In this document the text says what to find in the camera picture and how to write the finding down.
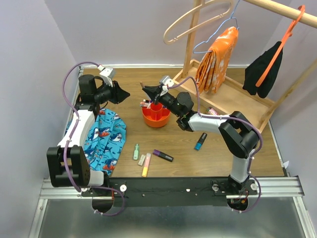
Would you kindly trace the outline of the white grey marker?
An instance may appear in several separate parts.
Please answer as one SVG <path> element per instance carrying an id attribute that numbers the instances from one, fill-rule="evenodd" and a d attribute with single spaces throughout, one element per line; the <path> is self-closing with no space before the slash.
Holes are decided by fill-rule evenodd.
<path id="1" fill-rule="evenodd" d="M 151 101 L 148 101 L 148 100 L 144 100 L 142 102 L 140 102 L 140 107 L 142 108 L 149 108 L 151 105 Z"/>

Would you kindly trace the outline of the black purple highlighter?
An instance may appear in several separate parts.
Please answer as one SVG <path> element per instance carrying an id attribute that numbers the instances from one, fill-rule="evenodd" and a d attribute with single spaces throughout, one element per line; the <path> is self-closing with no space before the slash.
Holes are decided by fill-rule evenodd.
<path id="1" fill-rule="evenodd" d="M 156 150 L 156 149 L 153 151 L 153 154 L 158 156 L 158 157 L 160 157 L 160 158 L 162 158 L 162 159 L 164 159 L 164 160 L 167 160 L 169 162 L 172 162 L 173 159 L 174 159 L 172 156 L 170 156 L 170 155 L 168 155 L 168 154 L 166 154 L 164 152 L 161 152 L 159 150 Z"/>

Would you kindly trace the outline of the black blue highlighter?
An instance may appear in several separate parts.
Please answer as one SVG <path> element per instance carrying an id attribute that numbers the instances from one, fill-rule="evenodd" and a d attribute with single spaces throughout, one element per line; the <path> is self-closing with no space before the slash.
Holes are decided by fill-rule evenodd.
<path id="1" fill-rule="evenodd" d="M 196 151 L 199 151 L 201 149 L 201 146 L 203 145 L 206 137 L 207 137 L 207 134 L 205 132 L 203 132 L 202 135 L 200 136 L 199 140 L 197 141 L 195 147 L 194 147 L 194 149 Z"/>

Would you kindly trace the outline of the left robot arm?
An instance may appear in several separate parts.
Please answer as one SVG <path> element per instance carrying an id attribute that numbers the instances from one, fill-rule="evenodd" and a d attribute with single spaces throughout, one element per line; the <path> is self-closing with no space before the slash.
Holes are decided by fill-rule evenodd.
<path id="1" fill-rule="evenodd" d="M 67 133 L 56 147 L 47 150 L 47 161 L 52 186 L 77 190 L 93 187 L 99 196 L 109 192 L 110 184 L 101 171 L 90 169 L 84 153 L 84 142 L 95 123 L 100 105 L 105 102 L 119 104 L 129 93 L 120 88 L 112 76 L 85 74 L 79 77 L 80 93 L 72 108 L 73 118 Z"/>

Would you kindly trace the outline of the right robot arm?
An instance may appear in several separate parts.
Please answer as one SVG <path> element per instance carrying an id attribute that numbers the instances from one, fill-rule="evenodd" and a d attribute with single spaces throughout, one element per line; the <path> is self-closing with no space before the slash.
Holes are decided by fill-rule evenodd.
<path id="1" fill-rule="evenodd" d="M 228 150 L 233 155 L 233 164 L 228 176 L 228 189 L 239 194 L 246 188 L 251 177 L 251 163 L 262 148 L 261 133 L 239 111 L 230 115 L 211 116 L 193 110 L 189 93 L 181 92 L 176 97 L 161 90 L 154 93 L 153 102 L 161 103 L 177 116 L 177 124 L 184 131 L 208 131 L 222 136 Z"/>

